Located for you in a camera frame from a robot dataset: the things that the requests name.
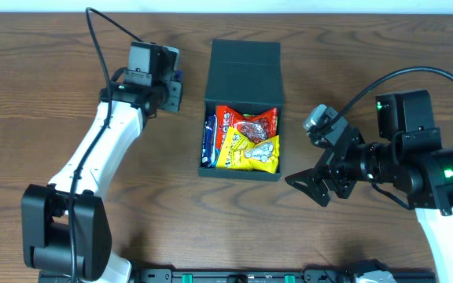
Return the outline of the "purple Dairy Milk chocolate bar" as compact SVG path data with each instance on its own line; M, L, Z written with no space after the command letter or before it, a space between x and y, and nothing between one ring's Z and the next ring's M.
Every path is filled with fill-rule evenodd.
M216 142L216 135L217 135L217 117L216 115L209 116L204 122L204 136L203 140L206 136L214 136Z

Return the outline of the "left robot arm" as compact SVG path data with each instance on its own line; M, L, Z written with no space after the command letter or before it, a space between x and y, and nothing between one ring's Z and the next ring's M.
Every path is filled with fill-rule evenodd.
M130 282L132 263L112 251L105 198L124 155L160 110L178 112L180 51L133 41L128 65L109 76L78 148L44 186L21 199L24 264L53 282Z

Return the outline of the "yellow Hacks candy bag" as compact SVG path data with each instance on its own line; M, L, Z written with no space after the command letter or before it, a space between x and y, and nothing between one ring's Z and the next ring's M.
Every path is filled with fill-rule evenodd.
M278 135L255 144L239 130L230 127L215 167L238 171L265 171L274 174L278 168L279 157Z

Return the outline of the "red Hacks candy bag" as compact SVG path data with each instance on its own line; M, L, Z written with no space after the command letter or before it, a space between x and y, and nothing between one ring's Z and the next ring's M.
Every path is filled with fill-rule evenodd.
M251 142L259 143L276 135L278 110L272 108L259 115L243 115L226 105L215 109L217 118L217 135L215 147L221 149L230 127L239 130Z

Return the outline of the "blue Oreo cookie pack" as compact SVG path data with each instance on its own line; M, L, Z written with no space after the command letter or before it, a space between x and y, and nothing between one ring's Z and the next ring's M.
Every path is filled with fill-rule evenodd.
M201 166L211 167L215 162L215 138L214 136L206 136L202 143Z

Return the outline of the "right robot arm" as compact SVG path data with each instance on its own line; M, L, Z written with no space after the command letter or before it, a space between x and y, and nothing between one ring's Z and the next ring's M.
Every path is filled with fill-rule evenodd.
M313 168L285 181L322 207L330 193L349 198L357 182L369 182L374 189L392 184L407 196L397 203L416 213L438 279L453 282L453 148L442 146L429 92L378 95L376 109L382 143L366 143L334 108L315 108L304 129L324 153Z

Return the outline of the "dark green box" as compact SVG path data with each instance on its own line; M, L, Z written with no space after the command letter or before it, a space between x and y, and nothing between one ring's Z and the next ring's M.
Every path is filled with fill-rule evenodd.
M202 167L200 161L198 174L209 178L278 181L281 176L283 103L281 47L278 43L214 40L204 97L204 122L209 116L215 115L218 105L226 105L243 115L259 115L276 108L280 157L274 174L265 171L226 170L215 167L220 153L220 149L216 149L215 164L212 167Z

